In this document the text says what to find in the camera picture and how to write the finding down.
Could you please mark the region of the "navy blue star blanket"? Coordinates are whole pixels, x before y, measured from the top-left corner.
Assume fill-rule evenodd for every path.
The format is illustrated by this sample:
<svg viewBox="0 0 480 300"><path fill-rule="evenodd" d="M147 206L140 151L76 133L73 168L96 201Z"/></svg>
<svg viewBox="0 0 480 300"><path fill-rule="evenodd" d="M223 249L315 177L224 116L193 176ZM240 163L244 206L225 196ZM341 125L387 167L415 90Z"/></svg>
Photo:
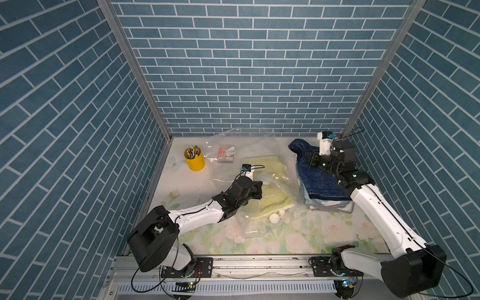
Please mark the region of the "navy blue star blanket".
<svg viewBox="0 0 480 300"><path fill-rule="evenodd" d="M303 139L295 139L288 148L296 155L297 177L307 205L321 205L323 201L332 201L336 205L341 201L351 201L331 174L307 165L307 152L319 151L319 147L312 146Z"/></svg>

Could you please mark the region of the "light green fluffy blanket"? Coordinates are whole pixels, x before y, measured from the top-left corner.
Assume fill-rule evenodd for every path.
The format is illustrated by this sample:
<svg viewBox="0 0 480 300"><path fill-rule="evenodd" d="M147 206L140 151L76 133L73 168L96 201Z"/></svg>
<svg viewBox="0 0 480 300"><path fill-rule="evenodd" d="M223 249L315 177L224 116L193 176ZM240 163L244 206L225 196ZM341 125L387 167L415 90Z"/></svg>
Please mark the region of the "light green fluffy blanket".
<svg viewBox="0 0 480 300"><path fill-rule="evenodd" d="M275 155L247 157L242 163L252 165L254 181L262 181L262 199L248 202L248 217L272 224L280 222L287 210L296 206L296 196L290 187L286 165Z"/></svg>

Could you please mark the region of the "clear plastic vacuum bag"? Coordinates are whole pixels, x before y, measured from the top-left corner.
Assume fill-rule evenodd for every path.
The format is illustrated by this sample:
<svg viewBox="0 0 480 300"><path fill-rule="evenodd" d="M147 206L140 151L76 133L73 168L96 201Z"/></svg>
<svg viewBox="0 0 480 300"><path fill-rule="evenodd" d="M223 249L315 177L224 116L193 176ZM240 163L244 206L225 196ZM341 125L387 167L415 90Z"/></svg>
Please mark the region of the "clear plastic vacuum bag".
<svg viewBox="0 0 480 300"><path fill-rule="evenodd" d="M227 188L241 176L262 184L261 199L249 200L233 217L245 238L267 235L305 206L289 143L273 132L247 135L234 128L202 144L215 186Z"/></svg>

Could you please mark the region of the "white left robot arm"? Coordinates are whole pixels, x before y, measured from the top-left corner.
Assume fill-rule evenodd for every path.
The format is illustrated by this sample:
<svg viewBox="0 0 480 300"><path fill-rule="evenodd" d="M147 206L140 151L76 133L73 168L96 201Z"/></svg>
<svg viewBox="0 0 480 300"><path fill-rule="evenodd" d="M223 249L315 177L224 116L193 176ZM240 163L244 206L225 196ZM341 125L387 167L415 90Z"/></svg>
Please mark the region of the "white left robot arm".
<svg viewBox="0 0 480 300"><path fill-rule="evenodd" d="M227 191L204 204L172 211L154 207L127 237L139 270L147 272L160 265L176 271L192 270L196 257L188 246L180 244L180 236L232 218L250 200L262 198L262 186L261 181L240 176Z"/></svg>

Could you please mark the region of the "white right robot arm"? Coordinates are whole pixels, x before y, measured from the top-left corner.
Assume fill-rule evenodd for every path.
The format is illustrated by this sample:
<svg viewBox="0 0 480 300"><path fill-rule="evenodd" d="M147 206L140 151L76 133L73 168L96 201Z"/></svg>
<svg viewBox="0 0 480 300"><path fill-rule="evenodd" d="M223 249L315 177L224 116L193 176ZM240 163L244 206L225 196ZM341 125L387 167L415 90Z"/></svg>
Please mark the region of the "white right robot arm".
<svg viewBox="0 0 480 300"><path fill-rule="evenodd" d="M329 151L302 151L311 169L331 175L336 185L359 206L381 234L389 253L373 254L352 245L332 250L329 265L336 276L353 272L382 281L393 295L405 298L439 285L446 253L415 233L385 200L372 177L356 166L356 148L346 140L332 140Z"/></svg>

